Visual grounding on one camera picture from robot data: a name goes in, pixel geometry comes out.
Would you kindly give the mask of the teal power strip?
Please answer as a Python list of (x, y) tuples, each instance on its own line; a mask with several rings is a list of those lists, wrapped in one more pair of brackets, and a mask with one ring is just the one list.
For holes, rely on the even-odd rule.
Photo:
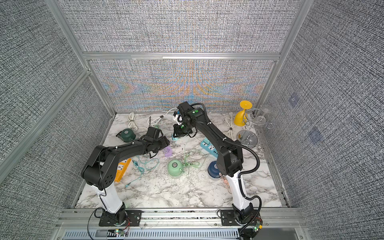
[(207, 151), (208, 153), (210, 153), (215, 158), (218, 157), (218, 151), (216, 150), (214, 145), (207, 138), (204, 138), (202, 140), (201, 147), (203, 148), (203, 150)]

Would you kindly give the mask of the teal usb adapter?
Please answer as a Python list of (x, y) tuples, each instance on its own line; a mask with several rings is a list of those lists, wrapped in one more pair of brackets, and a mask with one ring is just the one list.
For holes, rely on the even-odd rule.
[(172, 140), (173, 140), (173, 141), (177, 141), (177, 140), (179, 140), (179, 139), (180, 139), (180, 137), (175, 136), (175, 135), (172, 135)]

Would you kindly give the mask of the dark green meat grinder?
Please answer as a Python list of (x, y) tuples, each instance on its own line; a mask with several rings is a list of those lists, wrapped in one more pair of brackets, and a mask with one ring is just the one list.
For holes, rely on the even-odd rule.
[(126, 128), (117, 133), (116, 137), (121, 139), (123, 142), (128, 143), (136, 139), (136, 134), (132, 129)]

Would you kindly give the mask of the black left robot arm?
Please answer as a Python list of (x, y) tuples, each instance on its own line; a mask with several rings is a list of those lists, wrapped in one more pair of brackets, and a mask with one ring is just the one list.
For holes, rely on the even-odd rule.
[(102, 202), (102, 217), (110, 224), (127, 223), (126, 207), (115, 188), (120, 162), (135, 156), (157, 154), (168, 147), (170, 141), (160, 129), (149, 127), (147, 133), (124, 145), (96, 146), (81, 171), (81, 177), (93, 187)]

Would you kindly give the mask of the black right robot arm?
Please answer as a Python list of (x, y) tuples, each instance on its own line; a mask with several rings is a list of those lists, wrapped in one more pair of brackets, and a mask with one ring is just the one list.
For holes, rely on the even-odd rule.
[[(233, 197), (234, 218), (242, 225), (247, 226), (259, 215), (262, 199), (255, 195), (249, 197), (244, 183), (244, 175), (256, 172), (261, 164), (259, 156), (249, 147), (234, 141), (221, 132), (209, 119), (204, 104), (189, 104), (183, 102), (178, 105), (174, 113), (177, 123), (174, 125), (174, 136), (190, 135), (192, 129), (202, 133), (218, 152), (216, 165), (219, 172), (226, 177)], [(248, 171), (243, 170), (243, 151), (251, 153), (256, 159), (256, 166)]]

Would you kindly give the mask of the purple power strip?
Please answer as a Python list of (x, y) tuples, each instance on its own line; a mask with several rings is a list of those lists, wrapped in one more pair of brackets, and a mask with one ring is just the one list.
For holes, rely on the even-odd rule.
[(173, 151), (172, 151), (172, 148), (170, 146), (167, 146), (163, 149), (163, 152), (165, 154), (165, 157), (167, 158), (170, 158), (173, 156)]

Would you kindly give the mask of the light green meat grinder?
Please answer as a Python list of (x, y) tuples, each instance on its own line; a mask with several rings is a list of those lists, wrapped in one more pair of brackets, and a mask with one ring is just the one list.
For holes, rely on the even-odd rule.
[(181, 177), (181, 175), (184, 173), (184, 166), (183, 163), (179, 160), (171, 160), (168, 163), (168, 174), (176, 179)]

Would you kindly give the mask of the navy blue meat grinder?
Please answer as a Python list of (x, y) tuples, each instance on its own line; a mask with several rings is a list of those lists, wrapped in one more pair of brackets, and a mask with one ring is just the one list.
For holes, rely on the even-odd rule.
[(208, 166), (208, 174), (212, 179), (219, 179), (221, 177), (221, 173), (218, 169), (217, 162), (212, 161)]

